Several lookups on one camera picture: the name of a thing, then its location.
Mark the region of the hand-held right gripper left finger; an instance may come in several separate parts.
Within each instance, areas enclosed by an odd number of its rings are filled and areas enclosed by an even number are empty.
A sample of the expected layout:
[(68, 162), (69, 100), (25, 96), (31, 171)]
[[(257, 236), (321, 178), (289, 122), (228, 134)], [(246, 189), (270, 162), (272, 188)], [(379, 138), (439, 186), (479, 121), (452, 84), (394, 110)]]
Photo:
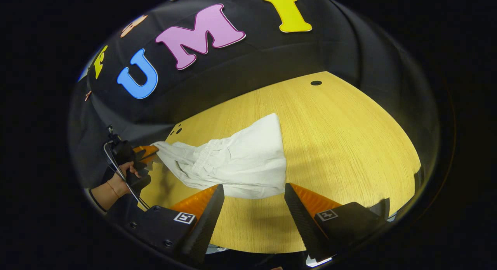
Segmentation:
[(187, 265), (203, 263), (225, 200), (222, 184), (204, 189), (170, 208), (138, 209), (124, 224), (133, 238)]

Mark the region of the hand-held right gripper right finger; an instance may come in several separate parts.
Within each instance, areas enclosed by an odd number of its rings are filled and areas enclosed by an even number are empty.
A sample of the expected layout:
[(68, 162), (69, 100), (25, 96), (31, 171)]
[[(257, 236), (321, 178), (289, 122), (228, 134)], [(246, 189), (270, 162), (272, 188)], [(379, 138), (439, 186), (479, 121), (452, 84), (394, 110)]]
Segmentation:
[(389, 200), (372, 207), (339, 204), (321, 194), (286, 183), (284, 199), (311, 259), (345, 256), (389, 226)]

